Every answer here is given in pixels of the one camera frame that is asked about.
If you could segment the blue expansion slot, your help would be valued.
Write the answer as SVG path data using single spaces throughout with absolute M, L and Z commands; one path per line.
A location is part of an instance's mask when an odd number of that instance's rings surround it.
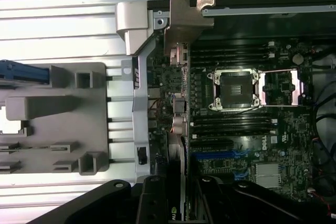
M 205 160 L 205 159 L 216 159 L 216 158 L 234 158 L 234 152 L 208 152 L 208 153 L 193 153 L 197 160 Z

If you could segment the silver chipset heatsink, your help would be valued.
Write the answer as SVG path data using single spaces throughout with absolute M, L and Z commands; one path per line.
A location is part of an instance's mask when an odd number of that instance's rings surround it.
M 279 187 L 279 164 L 256 164 L 256 184 L 265 188 Z

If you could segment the black expansion slot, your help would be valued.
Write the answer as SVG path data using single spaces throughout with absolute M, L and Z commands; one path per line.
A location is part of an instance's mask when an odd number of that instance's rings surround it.
M 234 145 L 234 141 L 229 138 L 215 138 L 215 139 L 200 139 L 191 142 L 191 146 L 196 147 L 232 147 Z

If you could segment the green Dell motherboard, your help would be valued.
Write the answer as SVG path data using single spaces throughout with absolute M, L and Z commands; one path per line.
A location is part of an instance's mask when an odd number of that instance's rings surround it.
M 296 201 L 307 201 L 311 174 L 310 142 L 312 100 L 312 46 L 297 39 L 242 41 L 197 41 L 190 48 L 190 164 L 193 153 L 234 152 L 234 158 L 197 160 L 204 175 L 225 182 L 249 180 L 256 183 L 256 164 L 279 164 L 280 186 L 271 189 Z M 301 54 L 304 62 L 292 62 Z M 298 69 L 303 83 L 299 105 L 294 107 L 260 106 L 245 112 L 216 112 L 212 81 L 207 74 L 215 69 L 255 68 L 259 71 Z M 291 102 L 290 73 L 266 75 L 266 101 L 271 105 Z M 165 155 L 172 126 L 172 95 L 181 90 L 181 71 L 170 64 L 162 45 L 147 59 L 148 118 L 151 151 Z M 200 139 L 229 138 L 231 147 L 192 147 Z

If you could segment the open black PC case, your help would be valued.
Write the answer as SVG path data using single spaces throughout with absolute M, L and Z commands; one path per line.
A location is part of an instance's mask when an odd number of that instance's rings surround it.
M 320 204 L 326 210 L 325 224 L 336 224 L 336 0 L 321 3 L 317 0 L 239 0 L 237 3 L 215 0 L 215 6 L 205 8 L 202 13 L 214 19 L 214 26 L 204 30 L 191 46 L 197 41 L 246 39 L 297 39 L 312 46 L 311 174 L 309 199 L 301 202 Z M 126 43 L 127 55 L 131 56 L 125 64 L 134 86 L 132 117 L 139 178 L 155 174 L 156 154 L 151 151 L 149 138 L 147 59 L 158 45 L 162 45 L 163 54 L 168 56 L 164 53 L 164 31 L 169 16 L 170 2 L 126 2 L 116 6 L 117 32 Z M 191 176 L 188 176 L 189 219 L 184 223 L 172 222 L 171 214 L 176 212 L 172 206 L 179 203 L 176 199 L 179 183 L 173 176 L 180 165 L 169 161 L 168 142 L 165 147 L 167 224 L 208 224 L 204 211 L 197 208 Z

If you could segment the CPU socket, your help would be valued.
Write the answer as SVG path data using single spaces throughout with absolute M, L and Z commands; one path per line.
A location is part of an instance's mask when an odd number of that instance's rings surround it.
M 245 112 L 261 106 L 265 76 L 255 68 L 215 69 L 207 74 L 212 81 L 213 102 L 208 108 L 216 112 Z

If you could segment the grey plastic parts rack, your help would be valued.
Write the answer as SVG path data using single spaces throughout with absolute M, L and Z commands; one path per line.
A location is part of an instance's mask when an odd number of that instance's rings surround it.
M 49 84 L 0 80 L 0 107 L 17 134 L 0 133 L 0 174 L 104 172 L 109 165 L 103 63 L 53 63 Z

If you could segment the metal socket cover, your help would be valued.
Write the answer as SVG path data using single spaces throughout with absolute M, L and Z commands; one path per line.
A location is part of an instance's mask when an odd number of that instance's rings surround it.
M 271 73 L 290 73 L 291 75 L 291 85 L 294 86 L 294 89 L 291 91 L 291 102 L 289 105 L 287 104 L 279 104 L 279 105 L 271 105 L 266 101 L 266 92 L 264 91 L 264 86 L 266 84 L 266 75 Z M 299 97 L 303 93 L 303 83 L 299 79 L 298 69 L 278 69 L 278 70 L 268 70 L 268 71 L 259 71 L 259 79 L 258 79 L 258 95 L 259 95 L 259 105 L 260 106 L 268 106 L 268 107 L 294 107 L 299 105 Z

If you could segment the silver CPU chip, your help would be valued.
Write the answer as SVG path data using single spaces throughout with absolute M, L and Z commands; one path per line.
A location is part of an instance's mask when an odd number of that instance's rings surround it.
M 21 121 L 10 121 L 6 117 L 6 107 L 0 107 L 0 133 L 17 134 L 21 130 Z

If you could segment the hard disk in blue caddy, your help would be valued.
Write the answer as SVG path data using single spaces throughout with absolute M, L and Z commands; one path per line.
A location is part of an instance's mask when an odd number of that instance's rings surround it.
M 9 60 L 0 60 L 0 80 L 49 84 L 49 69 Z

